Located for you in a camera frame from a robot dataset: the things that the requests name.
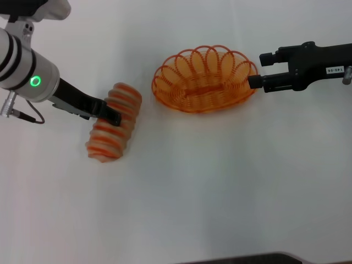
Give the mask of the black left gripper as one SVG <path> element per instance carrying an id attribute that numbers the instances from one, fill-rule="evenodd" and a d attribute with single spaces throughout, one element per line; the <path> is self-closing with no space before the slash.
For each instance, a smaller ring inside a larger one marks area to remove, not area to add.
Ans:
<path id="1" fill-rule="evenodd" d="M 51 102 L 56 108 L 68 113 L 85 118 L 101 118 L 115 127 L 119 127 L 122 120 L 122 115 L 108 106 L 107 102 L 83 93 L 62 78 L 51 97 Z"/>

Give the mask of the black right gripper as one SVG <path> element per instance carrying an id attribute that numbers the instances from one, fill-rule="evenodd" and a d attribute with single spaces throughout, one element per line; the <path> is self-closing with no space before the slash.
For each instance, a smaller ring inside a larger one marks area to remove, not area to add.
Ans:
<path id="1" fill-rule="evenodd" d="M 265 93 L 302 91 L 310 84 L 325 79 L 341 78 L 351 84 L 351 44 L 319 47 L 313 41 L 299 46 L 280 47 L 275 53 L 259 56 L 262 67 L 288 63 L 288 72 L 248 77 L 251 89 L 263 88 Z"/>

